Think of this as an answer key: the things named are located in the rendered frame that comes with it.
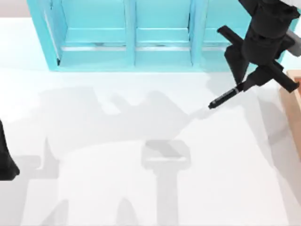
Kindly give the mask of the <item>black marker pen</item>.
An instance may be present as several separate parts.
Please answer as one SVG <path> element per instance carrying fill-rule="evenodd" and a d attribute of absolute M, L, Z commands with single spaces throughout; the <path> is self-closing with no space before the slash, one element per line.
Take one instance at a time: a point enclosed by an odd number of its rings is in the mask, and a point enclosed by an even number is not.
<path fill-rule="evenodd" d="M 208 108 L 215 109 L 242 91 L 243 88 L 241 86 L 236 86 L 210 102 Z"/>

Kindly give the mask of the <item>pale grey rounded box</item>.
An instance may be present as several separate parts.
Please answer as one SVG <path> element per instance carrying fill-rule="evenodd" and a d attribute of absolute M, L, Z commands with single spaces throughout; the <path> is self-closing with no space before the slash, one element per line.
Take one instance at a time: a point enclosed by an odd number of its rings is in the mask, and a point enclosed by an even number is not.
<path fill-rule="evenodd" d="M 288 30 L 285 36 L 285 48 L 284 50 L 289 51 L 293 56 L 301 56 L 301 37 L 295 32 Z"/>

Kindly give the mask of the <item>light blue rack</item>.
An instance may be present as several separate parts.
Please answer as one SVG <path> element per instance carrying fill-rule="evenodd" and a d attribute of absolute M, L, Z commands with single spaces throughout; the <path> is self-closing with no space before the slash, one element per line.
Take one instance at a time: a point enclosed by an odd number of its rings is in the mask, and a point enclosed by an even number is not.
<path fill-rule="evenodd" d="M 223 25 L 244 36 L 238 0 L 26 0 L 48 68 L 227 72 Z"/>

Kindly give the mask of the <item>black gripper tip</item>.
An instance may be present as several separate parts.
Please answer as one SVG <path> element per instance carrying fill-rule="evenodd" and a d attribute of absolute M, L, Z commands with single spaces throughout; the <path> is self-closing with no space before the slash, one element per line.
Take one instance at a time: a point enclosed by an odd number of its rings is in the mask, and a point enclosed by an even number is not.
<path fill-rule="evenodd" d="M 3 123 L 0 120 L 0 181 L 12 181 L 19 174 L 20 169 L 9 153 Z"/>

